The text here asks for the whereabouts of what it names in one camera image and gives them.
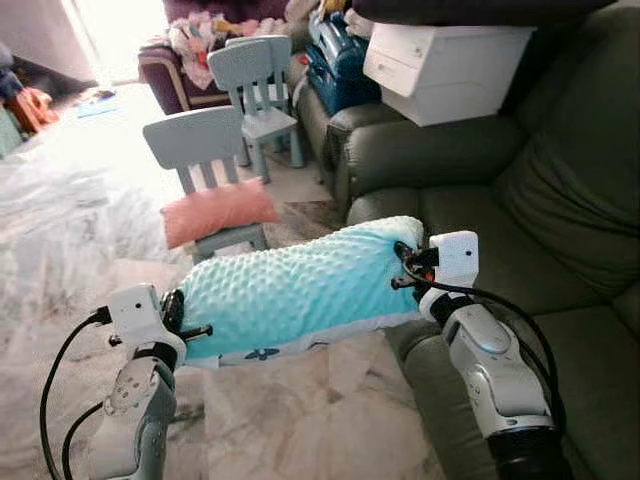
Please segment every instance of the children's chair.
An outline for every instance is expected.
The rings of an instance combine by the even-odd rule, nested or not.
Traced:
[[[291,165],[304,166],[300,151],[297,123],[295,118],[271,106],[267,79],[273,73],[271,49],[264,40],[231,45],[207,56],[209,68],[219,89],[229,92],[231,104],[242,117],[242,134],[249,146],[255,172],[265,182],[269,172],[262,152],[262,145],[282,135],[289,134],[291,142]],[[258,110],[253,84],[260,91],[262,109]],[[242,87],[246,111],[243,112],[239,89]],[[240,164],[247,165],[241,149]]]
[[[289,115],[289,91],[285,85],[284,72],[289,66],[291,59],[291,37],[287,35],[263,35],[258,37],[237,37],[227,40],[225,45],[232,47],[247,42],[265,41],[269,44],[271,53],[271,64],[273,66],[273,83],[267,85],[269,91],[269,102],[276,108]],[[253,86],[253,95],[258,103],[262,103],[260,88]]]
[[[146,125],[142,133],[160,166],[177,170],[188,195],[196,191],[190,166],[199,166],[207,188],[218,186],[213,161],[222,162],[227,182],[238,182],[233,157],[244,148],[241,120],[232,106],[212,107],[169,115]],[[251,243],[256,250],[268,248],[259,223],[227,228],[196,240],[194,264],[213,256],[220,248],[242,242]]]

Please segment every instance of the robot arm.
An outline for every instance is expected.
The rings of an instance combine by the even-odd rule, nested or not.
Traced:
[[[162,306],[151,285],[115,294],[109,311],[128,362],[103,402],[103,421],[89,444],[91,480],[161,480],[167,427],[176,410],[173,372],[184,363],[187,341],[211,328],[178,333],[179,290]]]
[[[469,296],[425,287],[434,282],[471,287],[478,273],[477,235],[437,235],[429,247],[412,252],[406,245],[396,245],[404,265],[413,264],[421,275],[426,272],[429,281],[396,279],[392,285],[416,287],[420,312],[442,326],[451,362],[464,380],[499,477],[572,479],[542,386],[520,356],[513,331]]]

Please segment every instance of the wall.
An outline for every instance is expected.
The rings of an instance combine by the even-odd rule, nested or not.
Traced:
[[[0,0],[0,40],[14,55],[80,81],[95,80],[91,47],[67,14],[71,0]]]

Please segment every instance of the blue bag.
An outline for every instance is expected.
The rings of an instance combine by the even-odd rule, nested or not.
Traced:
[[[314,43],[307,46],[309,81],[327,113],[343,108],[380,102],[380,87],[362,73],[369,42],[350,36],[341,12],[322,22],[310,22]]]

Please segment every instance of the sofa armrest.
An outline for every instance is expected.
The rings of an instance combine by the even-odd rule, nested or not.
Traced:
[[[347,178],[340,181],[349,203],[380,188],[486,183],[524,141],[516,123],[501,116],[422,128],[409,121],[362,127],[344,148]]]
[[[180,73],[182,62],[171,47],[157,45],[140,49],[138,65],[164,113],[190,109]]]
[[[308,22],[288,23],[286,33],[291,37],[291,54],[304,52],[312,43]]]
[[[335,171],[342,159],[342,150],[351,133],[360,127],[378,123],[398,122],[402,115],[384,103],[371,103],[345,108],[336,113],[327,127],[324,163]]]

